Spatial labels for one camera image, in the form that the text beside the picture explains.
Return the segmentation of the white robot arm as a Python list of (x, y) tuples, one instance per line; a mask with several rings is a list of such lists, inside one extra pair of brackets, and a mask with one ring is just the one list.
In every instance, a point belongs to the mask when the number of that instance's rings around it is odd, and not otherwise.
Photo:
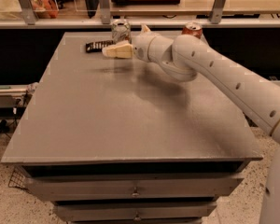
[[(200, 38), (190, 34), (167, 38), (143, 25), (130, 42), (110, 45), (103, 54), (156, 63), (179, 81), (192, 81), (202, 74), (280, 145), (280, 86), (223, 56)], [(268, 173), (259, 224), (280, 224), (280, 147)]]

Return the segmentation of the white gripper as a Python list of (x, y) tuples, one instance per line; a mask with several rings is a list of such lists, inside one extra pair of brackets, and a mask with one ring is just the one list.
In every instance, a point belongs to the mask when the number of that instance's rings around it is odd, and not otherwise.
[(159, 36), (151, 32), (146, 24), (141, 25), (141, 32), (132, 39), (132, 44), (127, 40), (118, 42), (102, 49), (104, 56), (109, 58), (132, 58), (133, 54), (141, 61), (155, 63), (156, 57), (152, 55), (152, 41)]

